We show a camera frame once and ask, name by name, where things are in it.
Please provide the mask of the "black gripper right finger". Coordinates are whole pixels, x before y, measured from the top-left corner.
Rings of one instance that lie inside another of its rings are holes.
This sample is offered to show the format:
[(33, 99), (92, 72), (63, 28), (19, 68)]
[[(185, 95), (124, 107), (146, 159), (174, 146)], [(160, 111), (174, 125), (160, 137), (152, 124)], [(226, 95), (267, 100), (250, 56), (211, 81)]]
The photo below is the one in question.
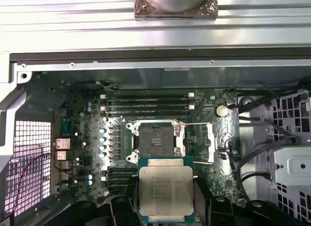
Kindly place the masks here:
[(301, 221), (271, 202), (254, 200), (239, 207), (213, 195), (202, 179), (194, 180), (194, 208), (203, 226), (300, 226)]

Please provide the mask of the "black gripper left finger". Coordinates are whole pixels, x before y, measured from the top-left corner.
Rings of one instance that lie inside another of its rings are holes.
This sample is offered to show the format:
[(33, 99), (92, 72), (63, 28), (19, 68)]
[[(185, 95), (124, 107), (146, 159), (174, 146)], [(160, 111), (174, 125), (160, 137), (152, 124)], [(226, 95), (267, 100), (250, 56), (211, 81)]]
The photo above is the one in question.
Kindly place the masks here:
[(62, 212), (63, 226), (139, 226), (137, 203), (138, 176), (131, 177), (124, 195), (111, 197), (97, 207), (90, 201), (79, 201)]

